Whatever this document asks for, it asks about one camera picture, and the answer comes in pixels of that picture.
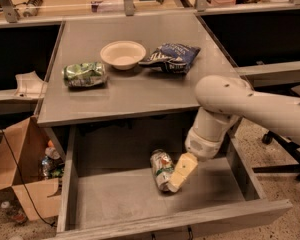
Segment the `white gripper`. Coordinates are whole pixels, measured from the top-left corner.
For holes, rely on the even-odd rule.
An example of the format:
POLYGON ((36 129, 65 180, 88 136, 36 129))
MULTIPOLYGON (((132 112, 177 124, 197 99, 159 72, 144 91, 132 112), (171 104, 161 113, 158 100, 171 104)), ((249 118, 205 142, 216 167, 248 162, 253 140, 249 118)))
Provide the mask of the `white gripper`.
POLYGON ((197 169, 198 160, 212 159, 218 153, 222 141, 223 137, 219 130, 198 132, 192 127, 185 140, 185 148, 189 153, 180 156, 167 183, 168 189, 173 193, 178 192, 197 169))

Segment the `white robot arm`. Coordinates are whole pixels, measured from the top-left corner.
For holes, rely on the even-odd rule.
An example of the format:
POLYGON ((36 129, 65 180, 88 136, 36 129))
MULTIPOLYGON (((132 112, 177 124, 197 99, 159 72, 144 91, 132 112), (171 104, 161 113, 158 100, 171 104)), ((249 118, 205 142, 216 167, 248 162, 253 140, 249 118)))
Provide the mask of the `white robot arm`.
POLYGON ((199 104, 183 154, 167 183, 178 191, 200 161, 213 158, 221 148, 226 132, 240 118, 291 139, 300 145, 300 98, 257 92, 240 78, 209 75, 197 83, 199 104))

